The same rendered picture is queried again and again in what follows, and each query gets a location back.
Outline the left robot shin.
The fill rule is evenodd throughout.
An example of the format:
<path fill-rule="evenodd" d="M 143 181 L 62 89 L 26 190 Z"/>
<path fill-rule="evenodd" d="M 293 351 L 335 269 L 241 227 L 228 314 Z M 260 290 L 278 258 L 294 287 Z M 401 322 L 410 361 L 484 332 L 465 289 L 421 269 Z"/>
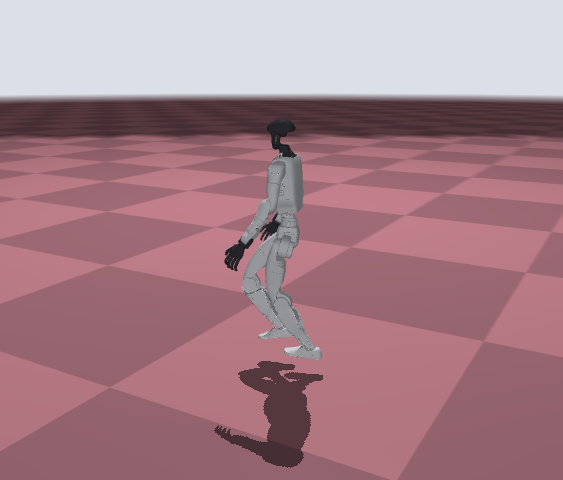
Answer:
<path fill-rule="evenodd" d="M 274 301 L 274 306 L 271 303 L 271 308 L 273 309 L 276 316 L 279 318 L 281 323 L 285 328 L 296 338 L 296 340 L 305 348 L 306 350 L 312 351 L 313 344 L 308 337 L 305 329 L 303 320 L 301 319 L 297 308 L 295 306 L 290 306 L 288 300 L 284 297 L 278 297 Z M 305 345 L 303 345 L 302 343 Z M 312 347 L 313 346 L 313 347 Z M 309 349 L 312 348 L 312 349 Z"/>

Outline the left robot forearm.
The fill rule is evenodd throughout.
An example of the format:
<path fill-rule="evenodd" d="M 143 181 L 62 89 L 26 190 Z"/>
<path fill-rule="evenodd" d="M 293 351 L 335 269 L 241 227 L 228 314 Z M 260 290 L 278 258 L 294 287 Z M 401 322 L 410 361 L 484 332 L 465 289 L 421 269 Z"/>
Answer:
<path fill-rule="evenodd" d="M 263 200 L 260 202 L 255 218 L 251 222 L 251 225 L 247 227 L 246 232 L 241 237 L 241 242 L 245 245 L 250 239 L 254 239 L 259 236 L 260 230 L 262 230 L 265 223 L 268 222 L 268 213 L 271 207 L 271 203 L 268 200 Z"/>

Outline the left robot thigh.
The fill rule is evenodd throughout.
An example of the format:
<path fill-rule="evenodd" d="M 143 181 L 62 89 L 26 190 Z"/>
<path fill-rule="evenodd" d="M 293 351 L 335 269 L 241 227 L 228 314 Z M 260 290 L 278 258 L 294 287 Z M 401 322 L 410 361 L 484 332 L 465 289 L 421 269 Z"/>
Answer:
<path fill-rule="evenodd" d="M 292 305 L 291 295 L 287 292 L 282 292 L 281 285 L 286 271 L 286 260 L 284 258 L 291 258 L 294 245 L 295 243 L 291 236 L 284 234 L 282 238 L 274 239 L 270 248 L 265 267 L 265 280 L 268 295 L 273 306 L 274 301 L 278 297 L 286 298 L 290 306 Z"/>

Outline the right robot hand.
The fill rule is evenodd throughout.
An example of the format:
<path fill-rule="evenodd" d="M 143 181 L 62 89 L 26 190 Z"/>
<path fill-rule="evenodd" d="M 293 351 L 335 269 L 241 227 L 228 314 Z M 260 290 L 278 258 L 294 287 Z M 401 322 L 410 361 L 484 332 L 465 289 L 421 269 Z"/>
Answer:
<path fill-rule="evenodd" d="M 266 232 L 268 232 L 268 233 L 266 234 L 266 236 L 265 236 L 265 238 L 264 238 L 264 241 L 267 239 L 267 237 L 268 237 L 268 235 L 269 235 L 270 233 L 271 233 L 271 234 L 270 234 L 270 236 L 271 236 L 271 235 L 273 235 L 274 233 L 277 232 L 277 229 L 278 229 L 278 227 L 279 227 L 280 224 L 281 224 L 281 223 L 275 221 L 277 215 L 278 215 L 278 213 L 276 213 L 275 216 L 274 216 L 274 218 L 272 219 L 273 222 L 269 222 L 269 224 L 264 225 L 263 228 L 262 228 L 262 230 L 260 230 L 260 232 L 262 232 L 263 229 L 265 229 L 265 228 L 267 227 L 266 230 L 263 232 L 263 234 L 262 234 L 260 240 L 262 240 L 262 238 L 264 237 L 264 235 L 266 234 Z M 270 236 L 269 236 L 269 237 L 270 237 Z M 264 241 L 263 241 L 263 242 L 264 242 Z"/>

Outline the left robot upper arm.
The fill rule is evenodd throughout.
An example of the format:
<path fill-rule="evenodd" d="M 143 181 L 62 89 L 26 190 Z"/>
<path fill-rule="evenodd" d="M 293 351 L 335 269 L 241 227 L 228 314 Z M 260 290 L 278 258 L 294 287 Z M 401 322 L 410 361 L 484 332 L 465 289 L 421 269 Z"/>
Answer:
<path fill-rule="evenodd" d="M 267 199 L 264 200 L 268 200 L 271 203 L 271 207 L 268 213 L 268 215 L 270 215 L 275 212 L 277 207 L 281 181 L 286 174 L 285 162 L 283 161 L 273 162 L 272 164 L 269 165 L 267 174 L 268 174 L 268 181 L 266 188 Z"/>

